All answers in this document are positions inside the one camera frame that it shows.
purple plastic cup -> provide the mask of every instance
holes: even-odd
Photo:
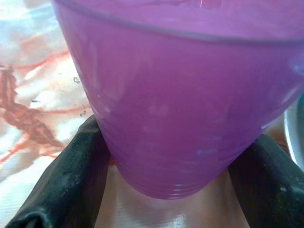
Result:
[[[301,31],[207,35],[128,20],[102,2],[53,0],[117,168],[146,195],[199,191],[303,91]]]

cup rim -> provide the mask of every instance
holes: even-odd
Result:
[[[105,13],[95,10],[89,6],[75,2],[74,0],[52,0],[53,2],[58,2],[61,5],[64,5],[74,11],[84,13],[90,17],[107,20],[109,22],[127,26],[133,29],[146,30],[150,32],[156,32],[164,35],[171,35],[180,38],[192,39],[196,41],[205,41],[205,42],[214,42],[214,43],[237,43],[237,44],[264,44],[264,45],[294,45],[303,43],[303,38],[242,38],[242,37],[233,37],[233,36],[221,36],[221,35],[211,35],[198,32],[182,31],[174,28],[165,28],[157,25],[143,24],[121,17],[115,16],[111,13]]]

table surface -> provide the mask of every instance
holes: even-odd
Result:
[[[0,1],[0,228],[92,114],[49,0]],[[267,130],[286,148],[282,118]],[[110,167],[96,228],[247,228],[227,171],[183,200],[155,200]]]

